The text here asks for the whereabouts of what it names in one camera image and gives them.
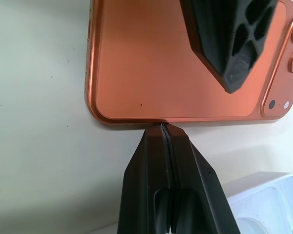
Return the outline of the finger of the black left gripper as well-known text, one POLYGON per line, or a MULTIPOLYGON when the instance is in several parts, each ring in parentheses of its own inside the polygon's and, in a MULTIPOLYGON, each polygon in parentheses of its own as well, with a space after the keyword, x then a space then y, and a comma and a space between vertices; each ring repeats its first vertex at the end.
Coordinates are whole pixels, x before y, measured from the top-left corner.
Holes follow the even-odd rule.
POLYGON ((277 0, 179 0, 190 46, 227 93, 263 53, 277 0))

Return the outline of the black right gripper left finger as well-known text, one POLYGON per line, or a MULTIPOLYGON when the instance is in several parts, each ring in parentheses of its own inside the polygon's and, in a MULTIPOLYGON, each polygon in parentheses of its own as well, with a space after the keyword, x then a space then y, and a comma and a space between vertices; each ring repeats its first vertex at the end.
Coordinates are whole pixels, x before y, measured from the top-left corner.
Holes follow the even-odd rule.
POLYGON ((160 124, 145 129, 123 178, 117 234, 167 234, 171 171, 160 124))

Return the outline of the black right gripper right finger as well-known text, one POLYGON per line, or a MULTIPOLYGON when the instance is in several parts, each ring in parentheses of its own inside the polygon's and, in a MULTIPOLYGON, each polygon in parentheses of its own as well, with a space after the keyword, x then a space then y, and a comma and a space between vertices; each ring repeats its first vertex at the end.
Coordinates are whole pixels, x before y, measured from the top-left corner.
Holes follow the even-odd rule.
POLYGON ((185 131, 163 126, 173 177, 173 234, 241 234, 215 170, 185 131))

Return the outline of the orange smartphone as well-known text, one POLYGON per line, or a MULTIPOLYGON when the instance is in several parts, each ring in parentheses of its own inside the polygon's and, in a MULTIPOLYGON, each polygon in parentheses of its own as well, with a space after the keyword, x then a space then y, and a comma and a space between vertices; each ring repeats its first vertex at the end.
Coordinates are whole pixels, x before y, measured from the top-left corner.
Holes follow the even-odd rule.
POLYGON ((293 104, 293 0, 227 93, 191 49, 179 0, 90 0, 85 101, 108 124, 275 120, 293 104))

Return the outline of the white plastic tray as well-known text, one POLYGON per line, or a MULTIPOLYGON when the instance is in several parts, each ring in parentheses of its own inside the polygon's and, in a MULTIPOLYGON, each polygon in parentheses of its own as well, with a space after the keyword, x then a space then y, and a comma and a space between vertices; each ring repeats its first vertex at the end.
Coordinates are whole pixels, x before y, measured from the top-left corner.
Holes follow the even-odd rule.
POLYGON ((241 234, 293 234, 293 173, 258 172, 223 190, 241 234))

